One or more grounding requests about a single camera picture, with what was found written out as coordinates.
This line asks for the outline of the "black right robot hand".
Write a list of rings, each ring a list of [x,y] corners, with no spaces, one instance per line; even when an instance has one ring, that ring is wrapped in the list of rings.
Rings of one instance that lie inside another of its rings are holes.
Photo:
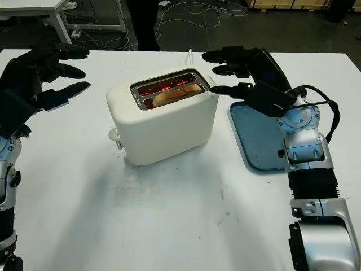
[[[264,48],[246,49],[243,46],[227,46],[220,50],[208,51],[202,58],[218,64],[213,73],[219,76],[236,76],[239,79],[252,78],[282,92],[291,89],[290,83],[275,59]]]

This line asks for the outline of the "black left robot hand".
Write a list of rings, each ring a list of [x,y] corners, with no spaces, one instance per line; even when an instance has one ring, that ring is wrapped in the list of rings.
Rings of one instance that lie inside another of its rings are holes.
[[[61,90],[43,91],[42,84],[51,83],[59,77],[84,79],[86,73],[61,60],[80,60],[90,51],[69,43],[40,43],[6,65],[1,75],[1,90],[9,90],[37,111],[51,111],[69,103],[85,91],[90,83],[78,82]]]

